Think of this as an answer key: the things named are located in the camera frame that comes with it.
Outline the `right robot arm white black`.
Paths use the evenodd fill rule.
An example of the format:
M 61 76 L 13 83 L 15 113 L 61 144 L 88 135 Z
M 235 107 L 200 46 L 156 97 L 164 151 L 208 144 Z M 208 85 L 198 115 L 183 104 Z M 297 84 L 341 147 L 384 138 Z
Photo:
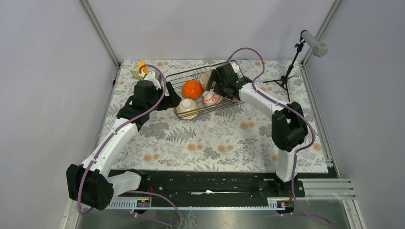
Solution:
M 229 99 L 245 102 L 271 119 L 271 138 L 278 148 L 278 165 L 274 183 L 275 193 L 285 197 L 292 190 L 291 181 L 295 178 L 296 162 L 293 150 L 304 143 L 308 131 L 307 121 L 299 103 L 277 101 L 256 86 L 253 80 L 239 77 L 238 66 L 226 62 L 211 72 L 207 88 Z

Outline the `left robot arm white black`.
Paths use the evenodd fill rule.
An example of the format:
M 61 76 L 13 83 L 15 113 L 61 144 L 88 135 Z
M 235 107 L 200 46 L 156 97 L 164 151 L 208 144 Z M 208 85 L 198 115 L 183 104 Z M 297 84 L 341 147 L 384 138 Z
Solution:
M 143 172 L 133 169 L 110 176 L 115 159 L 128 141 L 149 120 L 152 111 L 178 106 L 181 98 L 170 82 L 156 87 L 150 80 L 138 81 L 134 93 L 119 110 L 110 132 L 81 164 L 71 164 L 66 171 L 68 195 L 77 203 L 97 210 L 105 209 L 112 198 L 132 191 L 143 196 L 148 191 Z

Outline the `yellow sun pattern bowl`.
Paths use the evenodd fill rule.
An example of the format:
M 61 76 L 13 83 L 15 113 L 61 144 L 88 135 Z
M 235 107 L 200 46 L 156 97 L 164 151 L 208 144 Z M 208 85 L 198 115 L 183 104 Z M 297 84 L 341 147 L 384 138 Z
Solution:
M 198 115 L 199 106 L 194 100 L 186 98 L 176 107 L 176 112 L 180 119 L 193 119 Z

